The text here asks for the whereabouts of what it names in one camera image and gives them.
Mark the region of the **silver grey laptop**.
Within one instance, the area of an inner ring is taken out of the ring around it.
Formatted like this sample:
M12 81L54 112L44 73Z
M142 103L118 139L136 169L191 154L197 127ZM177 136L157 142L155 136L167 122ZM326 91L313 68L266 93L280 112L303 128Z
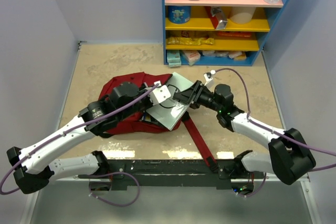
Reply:
M172 77L166 83L171 97L162 103L149 108L146 112L169 131L172 131L189 107L188 104L174 100L173 95L190 88L192 85L193 82L177 72L174 72Z

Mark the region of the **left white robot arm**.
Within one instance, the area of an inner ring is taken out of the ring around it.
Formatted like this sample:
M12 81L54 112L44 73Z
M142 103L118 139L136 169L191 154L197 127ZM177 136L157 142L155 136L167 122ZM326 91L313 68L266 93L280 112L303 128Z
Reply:
M77 158L60 156L82 142L115 129L130 116L153 107L153 95L159 84L152 87L124 82L97 101L89 103L66 125L43 140L26 148L12 147L7 157L12 165L8 172L14 176L17 190L35 193L51 181L88 175L103 178L110 171L107 158L93 151Z

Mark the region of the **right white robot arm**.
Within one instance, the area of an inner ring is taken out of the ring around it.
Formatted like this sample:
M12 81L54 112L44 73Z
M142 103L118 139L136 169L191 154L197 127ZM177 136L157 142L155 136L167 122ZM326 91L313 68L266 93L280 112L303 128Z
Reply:
M246 178L252 172L264 172L291 185L316 166L316 160L304 147L305 141L298 130L282 130L248 117L234 104L234 95L226 84L218 84L214 91L210 91L196 81L188 89L174 93L173 98L194 109L204 106L215 111L222 127L244 135L268 150L268 154L248 151L241 155L234 165L234 173L239 178Z

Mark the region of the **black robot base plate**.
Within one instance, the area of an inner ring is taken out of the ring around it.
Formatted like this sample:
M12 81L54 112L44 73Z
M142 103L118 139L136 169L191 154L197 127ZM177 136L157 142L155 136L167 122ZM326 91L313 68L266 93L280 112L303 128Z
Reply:
M126 190L135 186L135 178L143 187L215 187L237 190L247 183L247 190L254 186L251 180L261 179L261 172L248 172L234 159L211 161L208 166L202 159L143 159L108 160L109 168L102 177L111 183L111 190Z

